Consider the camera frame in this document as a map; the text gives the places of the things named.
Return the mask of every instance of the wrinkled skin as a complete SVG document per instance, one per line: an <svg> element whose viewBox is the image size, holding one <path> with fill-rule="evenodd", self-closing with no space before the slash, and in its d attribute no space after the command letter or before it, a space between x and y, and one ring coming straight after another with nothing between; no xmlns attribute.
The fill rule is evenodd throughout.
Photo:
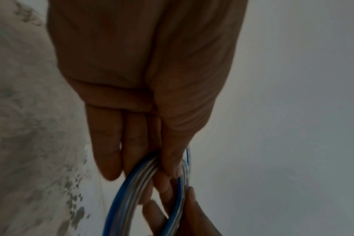
<svg viewBox="0 0 354 236"><path fill-rule="evenodd" d="M164 210L170 215L176 201L176 183L160 194ZM168 219L155 201L151 200L142 208L152 233L157 236L163 231ZM222 236L200 208L195 198L194 189L189 187L186 194L184 211L176 236Z"/></svg>
<svg viewBox="0 0 354 236"><path fill-rule="evenodd" d="M115 180L161 149L166 191L229 73L247 0L50 0L58 66L86 104L95 161Z"/></svg>

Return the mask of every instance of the coiled wire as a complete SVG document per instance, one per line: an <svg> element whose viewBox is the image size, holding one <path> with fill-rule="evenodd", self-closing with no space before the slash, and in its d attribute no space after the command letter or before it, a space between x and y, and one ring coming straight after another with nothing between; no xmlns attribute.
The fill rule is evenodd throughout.
<svg viewBox="0 0 354 236"><path fill-rule="evenodd" d="M103 236L129 236L135 208L147 183L160 168L160 153L146 155L132 170L120 187L108 213ZM177 179L177 200L160 236L174 236L182 217L191 169L190 148L182 159L182 175Z"/></svg>

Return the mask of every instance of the wire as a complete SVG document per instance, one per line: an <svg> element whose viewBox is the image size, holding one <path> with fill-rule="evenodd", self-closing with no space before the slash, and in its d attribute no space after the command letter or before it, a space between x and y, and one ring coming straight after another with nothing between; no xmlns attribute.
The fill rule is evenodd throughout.
<svg viewBox="0 0 354 236"><path fill-rule="evenodd" d="M147 183L160 168L160 153L146 155L121 185L112 202L103 230L103 236L129 236L135 208ZM189 187L191 169L190 147L182 159L182 176L177 179L177 200L160 236L174 236L182 217L185 196Z"/></svg>

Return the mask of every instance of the cable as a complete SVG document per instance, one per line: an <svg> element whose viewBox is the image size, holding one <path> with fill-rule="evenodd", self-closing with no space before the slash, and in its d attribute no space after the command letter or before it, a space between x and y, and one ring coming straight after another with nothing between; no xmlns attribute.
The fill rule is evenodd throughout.
<svg viewBox="0 0 354 236"><path fill-rule="evenodd" d="M129 236L131 221L141 194L149 180L160 168L160 153L146 155L121 185L108 213L103 236ZM160 236L174 236L182 217L191 169L190 148L182 159L182 176L177 179L177 200Z"/></svg>

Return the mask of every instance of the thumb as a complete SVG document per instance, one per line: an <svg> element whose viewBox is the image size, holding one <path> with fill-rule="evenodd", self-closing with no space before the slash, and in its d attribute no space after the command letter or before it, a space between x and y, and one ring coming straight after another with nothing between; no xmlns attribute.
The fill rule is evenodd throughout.
<svg viewBox="0 0 354 236"><path fill-rule="evenodd" d="M168 128L163 124L161 138L161 164L164 170L171 177L181 176L180 163L185 149L195 133L180 133Z"/></svg>
<svg viewBox="0 0 354 236"><path fill-rule="evenodd" d="M200 208L192 187L188 189L184 214L194 236L222 236Z"/></svg>

